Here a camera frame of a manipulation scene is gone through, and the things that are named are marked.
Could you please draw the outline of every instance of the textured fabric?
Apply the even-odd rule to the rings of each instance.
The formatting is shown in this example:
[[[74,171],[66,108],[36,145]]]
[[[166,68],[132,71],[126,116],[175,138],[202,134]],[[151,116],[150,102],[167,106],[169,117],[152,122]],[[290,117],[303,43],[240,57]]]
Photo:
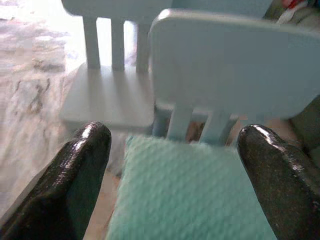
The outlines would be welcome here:
[[[276,237],[236,149],[135,136],[107,239]]]

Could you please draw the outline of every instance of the green cushion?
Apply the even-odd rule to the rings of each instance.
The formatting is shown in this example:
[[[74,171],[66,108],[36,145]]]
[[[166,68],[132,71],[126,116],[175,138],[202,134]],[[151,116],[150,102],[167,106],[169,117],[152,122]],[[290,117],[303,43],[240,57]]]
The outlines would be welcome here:
[[[276,239],[235,148],[127,140],[108,240]]]

